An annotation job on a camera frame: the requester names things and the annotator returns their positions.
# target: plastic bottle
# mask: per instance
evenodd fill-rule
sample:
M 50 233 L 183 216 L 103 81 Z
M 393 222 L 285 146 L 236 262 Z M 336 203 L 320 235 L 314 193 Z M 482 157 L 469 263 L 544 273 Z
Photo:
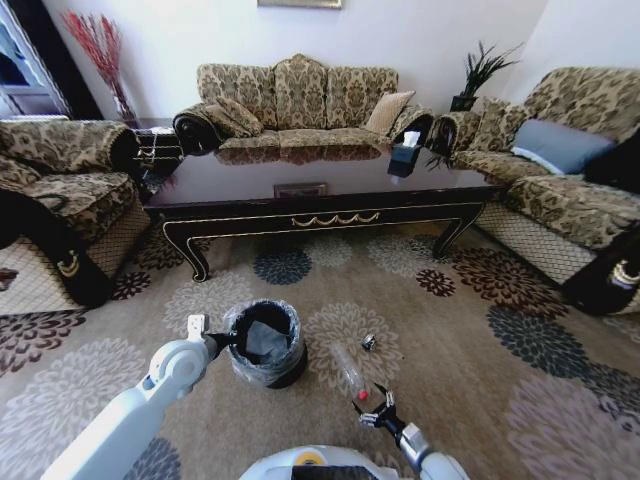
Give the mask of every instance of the plastic bottle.
M 332 343 L 330 348 L 338 368 L 342 370 L 347 382 L 349 382 L 351 396 L 360 402 L 366 401 L 369 398 L 369 391 L 356 362 L 341 343 Z

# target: picture frame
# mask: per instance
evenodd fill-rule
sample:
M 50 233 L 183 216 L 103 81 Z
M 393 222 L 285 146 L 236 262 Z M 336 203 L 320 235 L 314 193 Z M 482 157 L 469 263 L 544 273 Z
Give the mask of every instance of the picture frame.
M 274 198 L 321 197 L 326 194 L 326 183 L 285 183 L 273 186 Z
M 341 9 L 342 0 L 257 0 L 259 7 L 305 7 Z

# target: dark wooden coffee table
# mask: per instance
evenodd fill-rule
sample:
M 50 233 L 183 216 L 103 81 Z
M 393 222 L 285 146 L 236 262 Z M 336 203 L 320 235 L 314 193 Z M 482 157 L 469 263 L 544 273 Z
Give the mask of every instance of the dark wooden coffee table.
M 502 188 L 428 150 L 407 165 L 384 147 L 234 149 L 186 157 L 145 209 L 203 282 L 201 238 L 449 220 L 434 246 L 440 257 Z

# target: carpet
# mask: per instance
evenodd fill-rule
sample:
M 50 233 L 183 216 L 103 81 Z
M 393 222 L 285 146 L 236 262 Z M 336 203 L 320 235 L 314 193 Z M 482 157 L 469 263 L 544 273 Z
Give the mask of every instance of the carpet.
M 255 298 L 298 310 L 307 370 L 267 390 L 223 354 L 127 478 L 235 479 L 307 444 L 354 448 L 413 478 L 386 432 L 358 425 L 335 341 L 473 479 L 640 478 L 640 323 L 578 312 L 479 231 L 435 260 L 439 228 L 205 241 L 215 272 L 202 284 L 154 230 L 104 306 L 0 316 L 0 478 L 39 477 L 157 348 L 184 336 L 188 314 L 209 313 L 215 330 Z M 371 353 L 359 346 L 369 332 Z

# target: sofa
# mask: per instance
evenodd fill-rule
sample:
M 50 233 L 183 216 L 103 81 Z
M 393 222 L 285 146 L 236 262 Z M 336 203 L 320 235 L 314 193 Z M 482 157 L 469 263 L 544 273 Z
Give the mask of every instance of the sofa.
M 95 307 L 149 218 L 135 134 L 109 121 L 0 122 L 0 312 Z
M 596 259 L 611 255 L 620 238 L 638 231 L 640 196 L 587 182 L 582 175 L 552 175 L 510 153 L 514 135 L 526 119 L 537 118 L 616 143 L 628 139 L 640 126 L 640 70 L 559 68 L 540 81 L 523 105 L 488 103 L 500 115 L 488 117 L 487 110 L 442 115 L 431 148 L 451 156 L 458 168 L 475 169 L 508 187 L 477 225 L 565 287 Z M 485 118 L 498 121 L 481 128 Z M 637 290 L 617 313 L 636 311 Z
M 197 78 L 202 101 L 173 122 L 185 154 L 390 144 L 408 129 L 420 131 L 424 142 L 434 120 L 431 110 L 408 105 L 388 135 L 360 128 L 382 95 L 397 91 L 398 73 L 391 68 L 326 67 L 297 54 L 272 67 L 200 65 Z M 225 134 L 208 112 L 219 96 L 240 102 L 265 130 L 248 138 Z

